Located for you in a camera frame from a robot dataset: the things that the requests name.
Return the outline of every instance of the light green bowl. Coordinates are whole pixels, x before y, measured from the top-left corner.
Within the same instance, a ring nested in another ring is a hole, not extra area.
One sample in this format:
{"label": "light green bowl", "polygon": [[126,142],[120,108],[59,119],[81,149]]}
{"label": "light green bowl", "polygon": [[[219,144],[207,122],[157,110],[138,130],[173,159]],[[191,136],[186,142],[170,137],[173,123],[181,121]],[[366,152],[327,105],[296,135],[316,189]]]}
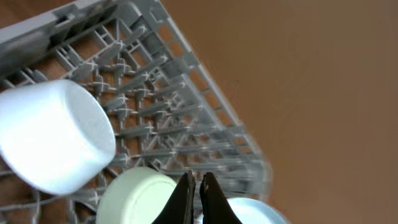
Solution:
{"label": "light green bowl", "polygon": [[150,168],[123,172],[112,181],[98,205],[96,224],[152,223],[177,184]]}

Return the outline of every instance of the dish rack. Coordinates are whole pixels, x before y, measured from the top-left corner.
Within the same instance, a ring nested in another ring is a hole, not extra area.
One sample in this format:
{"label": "dish rack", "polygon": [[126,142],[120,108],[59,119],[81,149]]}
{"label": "dish rack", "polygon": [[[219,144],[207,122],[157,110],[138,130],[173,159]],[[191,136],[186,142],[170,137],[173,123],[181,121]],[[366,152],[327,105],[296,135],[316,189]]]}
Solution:
{"label": "dish rack", "polygon": [[[193,170],[197,184],[213,172],[227,197],[268,196],[271,167],[161,2],[75,1],[0,30],[0,92],[61,78],[79,83],[103,106],[117,154],[71,195],[47,195],[23,183],[4,190],[0,223],[51,223],[54,212],[63,214],[61,223],[94,223],[109,183],[137,166],[175,180]],[[3,167],[0,185],[21,182]]]}

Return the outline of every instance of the white bowl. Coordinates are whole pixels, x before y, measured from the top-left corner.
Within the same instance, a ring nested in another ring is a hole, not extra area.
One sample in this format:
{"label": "white bowl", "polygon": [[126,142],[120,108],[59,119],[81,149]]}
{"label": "white bowl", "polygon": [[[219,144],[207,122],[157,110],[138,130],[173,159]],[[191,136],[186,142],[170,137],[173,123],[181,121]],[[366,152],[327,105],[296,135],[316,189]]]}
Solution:
{"label": "white bowl", "polygon": [[106,167],[115,152],[106,113],[80,85],[56,80],[0,94],[0,153],[33,187],[70,194]]}
{"label": "white bowl", "polygon": [[106,189],[98,205],[96,224],[151,224],[175,186],[173,179],[150,168],[129,169]]}
{"label": "white bowl", "polygon": [[[228,203],[242,224],[288,224],[284,216],[271,206],[251,198],[229,198]],[[198,218],[202,223],[203,215]]]}

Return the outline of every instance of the gray plastic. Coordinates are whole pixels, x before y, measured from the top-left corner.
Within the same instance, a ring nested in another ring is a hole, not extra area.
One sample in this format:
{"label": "gray plastic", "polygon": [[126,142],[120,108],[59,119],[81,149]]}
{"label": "gray plastic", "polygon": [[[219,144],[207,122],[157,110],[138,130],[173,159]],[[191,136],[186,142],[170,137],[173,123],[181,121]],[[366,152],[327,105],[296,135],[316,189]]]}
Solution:
{"label": "gray plastic", "polygon": [[[1,29],[0,37],[0,91],[71,79],[114,123],[118,154],[95,187],[65,197],[68,223],[94,223],[95,216],[78,219],[75,202],[95,212],[105,176],[136,166],[176,179],[191,169],[198,183],[210,171],[227,197],[267,197],[270,166],[159,1],[76,1]],[[59,197],[33,192],[32,203],[0,212],[28,208],[38,222],[40,206]],[[198,190],[194,206],[201,209]]]}

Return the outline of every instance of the brown background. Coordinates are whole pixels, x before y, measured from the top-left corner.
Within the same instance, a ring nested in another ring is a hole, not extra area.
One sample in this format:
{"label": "brown background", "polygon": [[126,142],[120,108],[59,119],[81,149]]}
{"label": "brown background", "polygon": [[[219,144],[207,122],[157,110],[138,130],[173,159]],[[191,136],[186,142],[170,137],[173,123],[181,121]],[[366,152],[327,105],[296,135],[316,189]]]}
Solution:
{"label": "brown background", "polygon": [[[0,27],[65,2],[3,0]],[[271,205],[398,223],[397,1],[163,2],[271,161]]]}

